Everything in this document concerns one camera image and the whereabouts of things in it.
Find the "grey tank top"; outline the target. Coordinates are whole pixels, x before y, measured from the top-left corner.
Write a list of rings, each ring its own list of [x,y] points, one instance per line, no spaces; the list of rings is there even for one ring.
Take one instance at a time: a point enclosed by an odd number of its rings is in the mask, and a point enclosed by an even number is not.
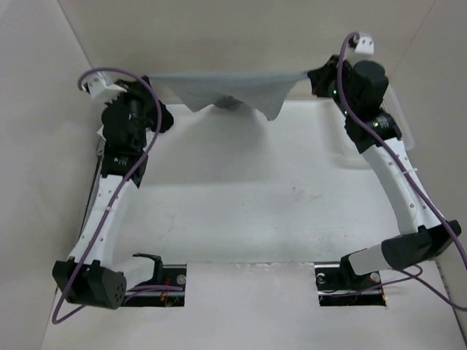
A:
[[[211,71],[152,74],[149,79],[167,86],[192,112],[210,105],[233,109],[244,104],[273,121],[289,92],[308,75],[306,71]]]

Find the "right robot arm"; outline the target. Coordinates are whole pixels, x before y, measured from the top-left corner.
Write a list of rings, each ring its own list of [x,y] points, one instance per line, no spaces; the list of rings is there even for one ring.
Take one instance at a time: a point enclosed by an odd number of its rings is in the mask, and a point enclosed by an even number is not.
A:
[[[408,159],[402,132],[382,107],[389,85],[384,68],[373,61],[340,63],[334,55],[307,77],[312,94],[332,99],[344,116],[344,129],[377,175],[399,230],[376,246],[343,256],[336,280],[354,289],[372,273],[404,270],[438,257],[461,234],[461,227],[436,215],[426,203],[428,196]]]

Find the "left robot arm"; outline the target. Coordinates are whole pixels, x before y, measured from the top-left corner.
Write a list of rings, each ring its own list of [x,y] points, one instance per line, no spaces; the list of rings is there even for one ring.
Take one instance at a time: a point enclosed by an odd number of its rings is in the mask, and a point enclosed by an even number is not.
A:
[[[130,199],[139,190],[149,151],[157,135],[174,124],[166,106],[155,96],[148,77],[109,82],[99,74],[81,81],[94,99],[105,103],[101,114],[104,149],[98,192],[80,237],[52,275],[61,291],[58,305],[116,309],[128,292],[157,290],[163,284],[161,259],[136,253],[114,263],[117,235]]]

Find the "black folded tank top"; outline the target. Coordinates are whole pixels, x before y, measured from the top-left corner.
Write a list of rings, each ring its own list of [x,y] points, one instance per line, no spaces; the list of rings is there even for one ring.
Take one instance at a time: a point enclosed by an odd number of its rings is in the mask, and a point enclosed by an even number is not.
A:
[[[169,131],[174,125],[174,117],[172,113],[167,109],[166,105],[160,102],[161,108],[161,126],[159,133],[165,133]]]

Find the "white plastic mesh basket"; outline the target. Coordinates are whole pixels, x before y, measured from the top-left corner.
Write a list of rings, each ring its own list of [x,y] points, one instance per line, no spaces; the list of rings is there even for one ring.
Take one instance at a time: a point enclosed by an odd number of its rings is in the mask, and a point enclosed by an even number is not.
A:
[[[388,85],[385,92],[382,108],[387,113],[392,115],[393,119],[401,130],[406,150],[412,150],[415,146],[414,137],[404,114],[402,105],[391,85]]]

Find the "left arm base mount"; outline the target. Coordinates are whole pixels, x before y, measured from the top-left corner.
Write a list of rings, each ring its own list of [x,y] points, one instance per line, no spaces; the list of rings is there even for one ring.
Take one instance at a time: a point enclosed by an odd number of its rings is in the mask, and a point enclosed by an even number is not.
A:
[[[136,253],[123,267],[127,290],[122,307],[185,306],[187,265],[167,265],[159,255]]]

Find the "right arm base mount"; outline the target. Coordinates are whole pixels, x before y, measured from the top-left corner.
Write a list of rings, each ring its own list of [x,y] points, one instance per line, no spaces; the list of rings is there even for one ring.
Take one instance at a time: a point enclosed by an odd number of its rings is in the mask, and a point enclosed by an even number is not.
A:
[[[338,263],[314,266],[318,302],[322,307],[386,306],[379,272],[344,278]]]

